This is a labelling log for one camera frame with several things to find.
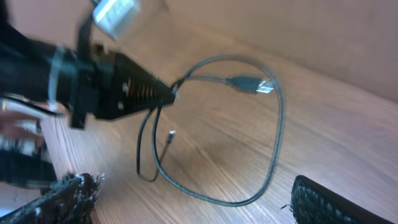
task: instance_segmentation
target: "wood grain surface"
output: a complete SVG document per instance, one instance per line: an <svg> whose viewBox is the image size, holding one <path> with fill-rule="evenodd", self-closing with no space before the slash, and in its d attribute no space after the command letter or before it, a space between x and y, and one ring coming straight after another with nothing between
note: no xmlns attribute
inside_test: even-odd
<svg viewBox="0 0 398 224"><path fill-rule="evenodd" d="M398 222L398 105L313 72L232 38L161 14L122 50L171 84L199 60L243 54L268 64L280 78L287 121L279 163L268 191L255 203L227 208L190 197L164 178L143 182L135 173L136 138L145 113L115 122L88 118L85 131L67 118L47 119L43 131L59 177L105 173L94 216L98 223L294 223L288 209L296 175L302 174L358 205ZM198 73L259 73L220 62ZM217 83L184 84L158 127L161 151L176 136L165 170L201 193L237 201L253 195L266 175L277 121L277 98L248 95ZM154 175L152 120L144 131L142 166Z"/></svg>
<svg viewBox="0 0 398 224"><path fill-rule="evenodd" d="M398 1L166 2L173 15L398 101Z"/></svg>

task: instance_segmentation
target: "black mount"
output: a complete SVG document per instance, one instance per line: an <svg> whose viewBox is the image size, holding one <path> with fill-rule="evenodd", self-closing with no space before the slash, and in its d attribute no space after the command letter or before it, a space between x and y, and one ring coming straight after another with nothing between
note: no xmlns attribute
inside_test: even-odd
<svg viewBox="0 0 398 224"><path fill-rule="evenodd" d="M47 101L57 46L24 37L0 3L0 92ZM57 101L70 111L72 128L83 129L87 113L112 120L174 102L173 91L136 62L91 45L92 23L90 14L79 28L77 50L66 49L59 68Z"/></svg>

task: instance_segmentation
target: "black cable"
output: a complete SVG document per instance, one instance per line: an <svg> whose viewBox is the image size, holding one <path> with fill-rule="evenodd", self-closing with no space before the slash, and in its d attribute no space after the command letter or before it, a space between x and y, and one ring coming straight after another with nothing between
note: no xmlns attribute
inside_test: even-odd
<svg viewBox="0 0 398 224"><path fill-rule="evenodd" d="M40 106L37 106L37 105L34 105L32 103L29 103L29 102L26 102L26 101L23 101L23 100L20 100L20 99L11 97L11 96L7 96L7 95L4 95L4 94L0 94L0 98L4 98L4 99L7 99L7 100L14 101L16 103L19 103L21 105L27 106L27 107L29 107L29 108L31 108L33 110L36 110L38 112L41 112L41 113L44 113L44 114L47 114L47 115L50 115L50 116L56 116L56 117L64 116L63 113L57 113L57 112L53 112L53 111L50 111L50 110L46 110L46 109L44 109L44 108L42 108Z"/></svg>
<svg viewBox="0 0 398 224"><path fill-rule="evenodd" d="M244 206L247 205L249 203L252 203L254 201L256 201L257 199L259 199L264 192L267 190L269 184L271 183L272 180L272 175L274 173L276 164L277 164L277 159L278 159L278 155L279 155L279 151L280 151L280 147L282 145L282 137L283 137L283 132L284 132L284 122L285 122L285 100L284 100L284 96L283 96L283 92L282 89L280 87L280 83L279 81L276 79L275 76L273 76L273 74L271 73L271 71L268 69L268 67L263 64L262 62L258 61L257 59L251 58L251 57L245 57L245 56L240 56L240 55L221 55L221 56L217 56L217 57L212 57L212 58L208 58L205 59L199 63L197 63L195 66L193 66L185 75L183 78L177 80L172 86L171 89L178 91L178 89L181 87L181 85L184 83L184 81L188 78L190 78L191 74L198 68L208 64L208 63L212 63L212 62L219 62L219 61L235 61L235 62L243 62L243 63L248 63L256 68L258 68L259 70L261 70L262 72L264 72L268 77L270 77L271 81L274 84L274 88L277 92L277 96L278 96L278 100L279 100L279 120L278 120L278 127L277 127L277 133L276 133L276 137L275 137L275 143L274 143L274 152L272 153L272 157L271 157L271 163L269 164L269 168L268 168L268 173L266 176L266 179L263 183L263 185L261 186L261 188L259 189L259 191L254 194L252 197L250 197L249 199L246 200L242 200L240 202L226 202L223 200L218 200L216 198L211 198L209 196L203 195L203 194L199 194L198 192L194 192L192 190L187 189L186 187L182 186L181 184L179 184L178 182L176 182L175 180L173 180L167 173L166 171L164 171L161 162L159 160L158 154L157 154L157 149L156 149L156 131L157 131L157 125L159 122L159 117L160 117L160 112L162 111L162 106L159 106L157 109L157 113L155 116L155 121L154 121L154 126L153 126L153 130L152 130L152 152L154 153L154 159L155 159L155 163L156 166L159 170L159 172L164 176L164 178L166 180L168 180L171 184L173 184L176 188L180 189L181 191L205 200L207 202L211 202L211 203L215 203L218 205L223 205L223 206L227 206L227 207L239 207L239 206ZM152 114L152 111L149 112L149 114L147 115L147 117L149 117ZM142 124L142 128L140 129L140 133L139 135L142 135L142 130L143 130L143 126L145 126L146 124L146 120L144 120L143 124Z"/></svg>
<svg viewBox="0 0 398 224"><path fill-rule="evenodd" d="M144 132L144 128L145 125L148 121L148 119L150 118L150 116L152 115L152 112L154 110L150 110L149 113L145 116L144 120L142 121L141 127L139 128L139 132L138 132L138 140L137 140L137 156L136 156L136 165L137 165L137 175L144 181L147 182L153 182L156 180L157 176L159 175L159 170L156 169L156 173L155 176L152 179L148 179L147 177L145 177L144 175L141 174L141 139L142 139L142 133ZM162 155L160 155L160 162L162 162L167 149L169 148L169 144L171 143L171 139L170 137L168 138L165 147L163 148L162 151Z"/></svg>

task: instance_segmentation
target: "beige wall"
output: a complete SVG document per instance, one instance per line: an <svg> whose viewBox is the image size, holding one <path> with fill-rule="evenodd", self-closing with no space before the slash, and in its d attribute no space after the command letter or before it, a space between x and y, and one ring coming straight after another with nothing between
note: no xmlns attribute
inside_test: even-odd
<svg viewBox="0 0 398 224"><path fill-rule="evenodd" d="M398 101L396 0L166 0L172 14Z"/></svg>
<svg viewBox="0 0 398 224"><path fill-rule="evenodd" d="M24 35L75 46L76 31L81 19L91 11L90 0L6 0L11 24ZM111 47L123 44L147 26L164 8L163 0L141 0L142 10L132 26L114 42L96 27L93 38Z"/></svg>

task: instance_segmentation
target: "cable end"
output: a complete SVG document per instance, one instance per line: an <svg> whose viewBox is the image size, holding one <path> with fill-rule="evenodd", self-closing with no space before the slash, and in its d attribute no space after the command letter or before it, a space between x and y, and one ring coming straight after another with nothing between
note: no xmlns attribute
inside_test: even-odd
<svg viewBox="0 0 398 224"><path fill-rule="evenodd" d="M270 93L274 90L274 83L271 80L262 80L257 88L259 93Z"/></svg>
<svg viewBox="0 0 398 224"><path fill-rule="evenodd" d="M263 80L249 75L240 75L228 79L228 84L238 90L250 93L270 93L274 84L270 80Z"/></svg>
<svg viewBox="0 0 398 224"><path fill-rule="evenodd" d="M169 136L167 136L167 140L166 140L167 144L171 144L171 142L173 141L174 134L175 134L175 130L169 132Z"/></svg>

